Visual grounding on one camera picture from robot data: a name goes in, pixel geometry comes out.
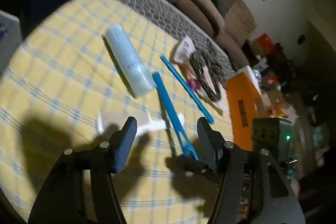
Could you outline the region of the blue plastic hanger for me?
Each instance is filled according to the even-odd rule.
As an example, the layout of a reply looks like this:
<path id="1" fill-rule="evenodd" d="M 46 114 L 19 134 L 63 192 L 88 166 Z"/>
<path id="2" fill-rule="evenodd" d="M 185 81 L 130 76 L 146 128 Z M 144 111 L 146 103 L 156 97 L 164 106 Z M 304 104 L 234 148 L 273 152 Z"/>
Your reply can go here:
<path id="1" fill-rule="evenodd" d="M 208 110 L 203 106 L 200 99 L 195 95 L 195 93 L 192 91 L 192 89 L 189 87 L 187 82 L 183 79 L 183 77 L 177 72 L 175 67 L 168 61 L 168 59 L 164 55 L 160 55 L 160 59 L 162 62 L 166 65 L 167 69 L 171 71 L 171 73 L 174 75 L 174 77 L 178 80 L 178 82 L 183 86 L 185 91 L 189 94 L 190 98 L 195 102 L 198 109 L 203 113 L 205 118 L 210 124 L 214 124 L 214 118 L 212 115 L 208 112 Z"/>
<path id="2" fill-rule="evenodd" d="M 157 93 L 160 101 L 163 104 L 163 107 L 169 117 L 170 123 L 173 126 L 175 134 L 178 138 L 179 144 L 181 146 L 183 155 L 189 158 L 193 158 L 198 162 L 205 164 L 205 161 L 198 157 L 197 152 L 194 149 L 194 146 L 191 144 L 188 136 L 186 135 L 183 125 L 179 121 L 178 114 L 175 111 L 173 103 L 169 97 L 169 94 L 165 88 L 163 80 L 158 72 L 152 74 L 153 80 L 157 86 Z"/>

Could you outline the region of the orange cardboard box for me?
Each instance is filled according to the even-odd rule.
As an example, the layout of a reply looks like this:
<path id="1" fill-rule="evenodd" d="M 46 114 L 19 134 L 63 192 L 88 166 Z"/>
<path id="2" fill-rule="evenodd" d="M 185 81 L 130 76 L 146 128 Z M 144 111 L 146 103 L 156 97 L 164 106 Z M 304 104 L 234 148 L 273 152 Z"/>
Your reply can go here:
<path id="1" fill-rule="evenodd" d="M 233 142 L 241 149 L 252 151 L 253 120 L 259 117 L 255 101 L 260 93 L 245 72 L 226 83 L 226 93 L 231 116 Z"/>

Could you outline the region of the white tissue box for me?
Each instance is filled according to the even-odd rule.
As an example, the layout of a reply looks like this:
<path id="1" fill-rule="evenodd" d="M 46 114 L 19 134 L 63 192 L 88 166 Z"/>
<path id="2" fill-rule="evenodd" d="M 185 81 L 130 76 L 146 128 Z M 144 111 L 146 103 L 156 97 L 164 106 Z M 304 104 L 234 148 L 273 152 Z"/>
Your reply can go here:
<path id="1" fill-rule="evenodd" d="M 236 74 L 239 75 L 240 73 L 245 73 L 250 79 L 250 81 L 252 82 L 252 84 L 254 85 L 254 87 L 257 89 L 259 94 L 261 94 L 261 89 L 260 89 L 261 75 L 259 71 L 252 70 L 251 67 L 247 65 L 247 66 L 244 66 L 238 69 Z"/>

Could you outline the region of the zebra pattern fabric headband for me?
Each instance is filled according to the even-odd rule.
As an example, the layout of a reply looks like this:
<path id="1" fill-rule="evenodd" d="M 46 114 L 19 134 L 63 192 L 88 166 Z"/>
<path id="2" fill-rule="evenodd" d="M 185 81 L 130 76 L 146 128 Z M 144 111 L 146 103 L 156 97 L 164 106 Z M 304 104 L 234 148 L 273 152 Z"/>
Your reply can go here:
<path id="1" fill-rule="evenodd" d="M 221 87 L 225 87 L 226 80 L 209 39 L 206 40 L 206 45 L 206 48 L 193 52 L 189 62 L 208 98 L 218 102 L 222 98 Z"/>

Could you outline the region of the pale blue plastic bottle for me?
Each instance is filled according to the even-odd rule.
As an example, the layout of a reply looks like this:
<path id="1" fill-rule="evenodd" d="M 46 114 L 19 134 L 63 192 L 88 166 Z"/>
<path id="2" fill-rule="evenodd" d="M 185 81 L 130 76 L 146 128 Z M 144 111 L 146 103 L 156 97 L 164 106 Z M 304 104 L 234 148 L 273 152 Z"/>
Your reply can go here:
<path id="1" fill-rule="evenodd" d="M 135 97 L 156 88 L 150 72 L 121 25 L 115 24 L 107 29 L 105 39 Z"/>

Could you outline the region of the brown sofa cushion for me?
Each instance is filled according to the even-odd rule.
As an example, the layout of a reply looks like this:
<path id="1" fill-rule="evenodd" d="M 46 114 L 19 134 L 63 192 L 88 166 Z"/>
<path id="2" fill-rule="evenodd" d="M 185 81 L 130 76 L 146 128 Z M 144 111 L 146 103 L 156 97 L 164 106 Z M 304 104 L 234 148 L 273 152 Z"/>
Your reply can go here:
<path id="1" fill-rule="evenodd" d="M 219 34 L 224 31 L 224 18 L 211 0 L 191 0 L 215 25 Z"/>

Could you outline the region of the grey stone pattern mat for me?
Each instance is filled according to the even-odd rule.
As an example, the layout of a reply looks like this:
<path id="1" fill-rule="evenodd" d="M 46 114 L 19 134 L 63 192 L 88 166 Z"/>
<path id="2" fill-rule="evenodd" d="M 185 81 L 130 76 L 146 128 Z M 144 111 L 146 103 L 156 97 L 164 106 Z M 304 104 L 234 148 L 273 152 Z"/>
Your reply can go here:
<path id="1" fill-rule="evenodd" d="M 166 0 L 119 0 L 127 7 L 156 24 L 177 41 L 191 38 L 198 53 L 205 53 L 219 65 L 220 76 L 225 81 L 236 75 L 223 50 L 188 16 Z"/>

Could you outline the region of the yellow blue plaid tablecloth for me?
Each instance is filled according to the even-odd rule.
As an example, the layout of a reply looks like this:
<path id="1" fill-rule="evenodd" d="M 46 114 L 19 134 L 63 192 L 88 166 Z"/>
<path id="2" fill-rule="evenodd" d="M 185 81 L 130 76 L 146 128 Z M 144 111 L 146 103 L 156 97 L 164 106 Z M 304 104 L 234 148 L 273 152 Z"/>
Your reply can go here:
<path id="1" fill-rule="evenodd" d="M 73 0 L 38 26 L 11 58 L 1 79 L 1 189 L 23 219 L 66 148 L 100 142 L 101 111 L 161 116 L 156 92 L 133 98 L 102 38 L 114 24 L 126 30 L 147 69 L 161 75 L 185 132 L 196 141 L 202 115 L 160 57 L 177 39 L 119 0 Z M 206 223 L 217 186 L 172 163 L 175 133 L 138 138 L 113 183 L 128 223 Z"/>

